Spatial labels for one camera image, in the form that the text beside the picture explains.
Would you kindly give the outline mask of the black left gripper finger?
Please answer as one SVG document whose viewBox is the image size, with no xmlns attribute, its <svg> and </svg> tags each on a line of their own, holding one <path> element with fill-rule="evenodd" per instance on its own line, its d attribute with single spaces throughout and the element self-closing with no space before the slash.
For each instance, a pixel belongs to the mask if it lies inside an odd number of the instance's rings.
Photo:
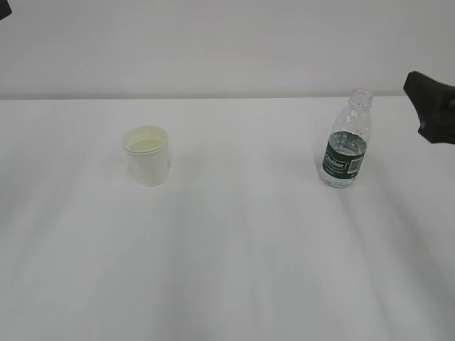
<svg viewBox="0 0 455 341">
<path fill-rule="evenodd" d="M 7 0 L 0 0 L 0 20 L 5 19 L 6 17 L 12 14 L 10 4 Z"/>
</svg>

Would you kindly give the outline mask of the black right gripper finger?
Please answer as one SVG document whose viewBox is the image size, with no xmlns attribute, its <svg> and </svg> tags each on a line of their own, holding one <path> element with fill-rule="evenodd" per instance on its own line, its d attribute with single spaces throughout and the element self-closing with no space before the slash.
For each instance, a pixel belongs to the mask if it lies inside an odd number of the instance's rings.
<svg viewBox="0 0 455 341">
<path fill-rule="evenodd" d="M 412 71 L 403 90 L 419 118 L 418 133 L 431 144 L 454 144 L 454 86 Z"/>
</svg>

